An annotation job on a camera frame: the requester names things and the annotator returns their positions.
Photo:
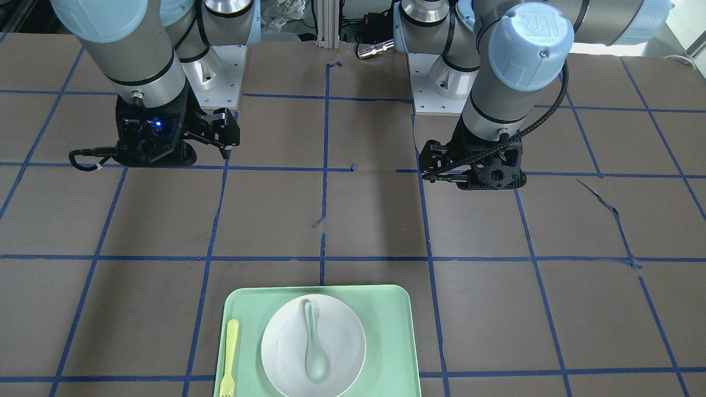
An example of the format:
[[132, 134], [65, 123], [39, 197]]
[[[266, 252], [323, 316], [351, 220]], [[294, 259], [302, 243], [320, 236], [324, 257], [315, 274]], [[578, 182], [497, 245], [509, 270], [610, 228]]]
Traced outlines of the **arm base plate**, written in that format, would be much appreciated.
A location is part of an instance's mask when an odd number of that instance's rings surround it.
[[409, 53], [408, 66], [416, 115], [461, 115], [477, 71], [456, 70], [430, 53]]
[[211, 47], [199, 60], [181, 64], [204, 110], [239, 110], [248, 49], [247, 46]]

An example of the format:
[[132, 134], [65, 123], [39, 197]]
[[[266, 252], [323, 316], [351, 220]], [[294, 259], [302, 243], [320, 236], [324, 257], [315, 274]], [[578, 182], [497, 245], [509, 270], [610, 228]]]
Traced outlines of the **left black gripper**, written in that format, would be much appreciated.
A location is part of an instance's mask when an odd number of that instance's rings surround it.
[[522, 134], [516, 128], [502, 127], [494, 135], [493, 139], [479, 137], [466, 126], [464, 119], [459, 119], [446, 145], [433, 139], [426, 141], [419, 154], [422, 179], [454, 179], [452, 174], [433, 178], [429, 174], [466, 165], [472, 171], [521, 171]]

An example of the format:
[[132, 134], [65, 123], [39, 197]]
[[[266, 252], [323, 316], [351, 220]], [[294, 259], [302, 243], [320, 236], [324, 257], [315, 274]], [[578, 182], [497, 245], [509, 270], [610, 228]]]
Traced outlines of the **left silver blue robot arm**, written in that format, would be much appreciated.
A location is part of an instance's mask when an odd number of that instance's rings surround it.
[[641, 44], [671, 8], [671, 1], [396, 1], [395, 49], [439, 55], [432, 82], [465, 102], [451, 140], [421, 149], [423, 178], [462, 190], [523, 187], [522, 139], [565, 98], [574, 43]]

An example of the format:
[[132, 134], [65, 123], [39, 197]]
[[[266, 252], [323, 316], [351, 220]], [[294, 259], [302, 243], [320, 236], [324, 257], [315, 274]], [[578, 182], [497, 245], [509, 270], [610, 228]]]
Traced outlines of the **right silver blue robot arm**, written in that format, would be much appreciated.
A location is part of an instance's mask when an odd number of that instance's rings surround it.
[[229, 105], [211, 114], [197, 91], [229, 87], [215, 47], [261, 39], [260, 1], [53, 1], [117, 92], [114, 146], [75, 150], [71, 165], [95, 171], [109, 160], [129, 168], [194, 165], [196, 141], [227, 160], [240, 144]]

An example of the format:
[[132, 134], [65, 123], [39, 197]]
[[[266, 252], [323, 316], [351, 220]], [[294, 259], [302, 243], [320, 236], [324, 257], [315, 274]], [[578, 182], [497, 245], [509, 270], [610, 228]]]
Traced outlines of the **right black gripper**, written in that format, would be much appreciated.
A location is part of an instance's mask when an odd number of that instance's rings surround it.
[[118, 141], [149, 137], [192, 139], [216, 147], [224, 160], [240, 145], [240, 127], [229, 108], [207, 113], [197, 103], [191, 88], [184, 88], [174, 100], [156, 108], [147, 108], [136, 100], [116, 101]]

